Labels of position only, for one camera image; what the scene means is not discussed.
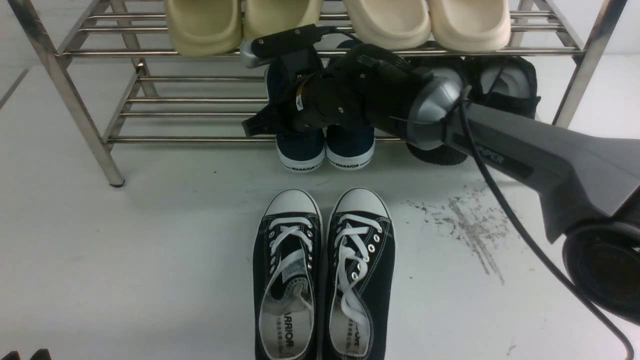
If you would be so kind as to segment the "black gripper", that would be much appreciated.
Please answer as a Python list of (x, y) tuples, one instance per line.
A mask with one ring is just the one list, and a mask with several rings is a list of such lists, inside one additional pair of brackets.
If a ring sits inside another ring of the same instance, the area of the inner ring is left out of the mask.
[(427, 68), (363, 43), (300, 82), (291, 92), (292, 103), (269, 103), (241, 126), (247, 137), (290, 136), (329, 126), (350, 132), (371, 127), (405, 137), (413, 104), (434, 79)]

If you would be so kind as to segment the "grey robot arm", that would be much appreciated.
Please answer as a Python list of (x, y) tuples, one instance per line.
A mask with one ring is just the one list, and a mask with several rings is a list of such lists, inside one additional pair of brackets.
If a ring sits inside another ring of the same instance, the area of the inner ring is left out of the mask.
[(546, 238), (564, 236), (570, 290), (639, 323), (639, 141), (594, 137), (468, 101), (455, 82), (359, 44), (242, 122), (248, 137), (372, 127), (419, 150), (448, 146), (538, 193)]

